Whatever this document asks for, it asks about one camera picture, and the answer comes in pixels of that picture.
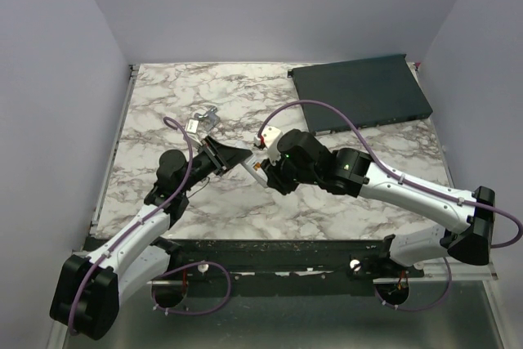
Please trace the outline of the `white remote control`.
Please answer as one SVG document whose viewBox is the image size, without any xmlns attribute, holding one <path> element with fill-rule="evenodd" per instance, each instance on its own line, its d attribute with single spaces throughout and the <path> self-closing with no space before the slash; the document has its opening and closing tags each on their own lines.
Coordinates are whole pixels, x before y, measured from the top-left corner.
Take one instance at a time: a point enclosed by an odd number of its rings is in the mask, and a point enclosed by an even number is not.
<svg viewBox="0 0 523 349">
<path fill-rule="evenodd" d="M 245 159 L 241 165 L 260 186 L 263 188 L 267 187 L 267 176 L 262 170 L 261 163 L 255 155 L 251 155 L 249 158 Z"/>
</svg>

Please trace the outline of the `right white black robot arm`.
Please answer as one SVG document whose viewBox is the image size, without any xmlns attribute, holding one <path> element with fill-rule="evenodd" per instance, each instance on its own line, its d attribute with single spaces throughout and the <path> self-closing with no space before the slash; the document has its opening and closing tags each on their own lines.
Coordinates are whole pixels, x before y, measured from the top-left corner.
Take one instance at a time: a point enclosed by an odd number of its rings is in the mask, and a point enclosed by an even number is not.
<svg viewBox="0 0 523 349">
<path fill-rule="evenodd" d="M 378 166 L 370 154 L 352 148 L 329 150 L 311 133 L 281 132 L 267 127 L 261 135 L 267 159 L 261 163 L 267 185 L 282 195 L 301 184 L 318 186 L 332 195 L 374 199 L 432 220 L 435 225 L 407 235 L 390 235 L 376 256 L 378 271 L 387 277 L 405 267 L 438 257 L 452 257 L 473 266 L 490 260 L 495 193 L 439 186 Z"/>
</svg>

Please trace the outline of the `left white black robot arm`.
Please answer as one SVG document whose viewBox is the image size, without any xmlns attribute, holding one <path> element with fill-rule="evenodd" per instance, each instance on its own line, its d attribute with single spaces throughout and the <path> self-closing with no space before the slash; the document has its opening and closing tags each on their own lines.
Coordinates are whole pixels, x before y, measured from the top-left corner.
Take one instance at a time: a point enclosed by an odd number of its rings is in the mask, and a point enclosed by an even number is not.
<svg viewBox="0 0 523 349">
<path fill-rule="evenodd" d="M 196 154 L 168 150 L 159 158 L 156 181 L 136 216 L 115 236 L 86 256 L 63 264 L 51 301 L 50 317 L 94 340 L 115 322 L 124 301 L 147 280 L 175 278 L 181 259 L 154 242 L 183 215 L 186 195 L 211 174 L 221 176 L 249 161 L 251 150 L 223 145 L 210 136 Z"/>
</svg>

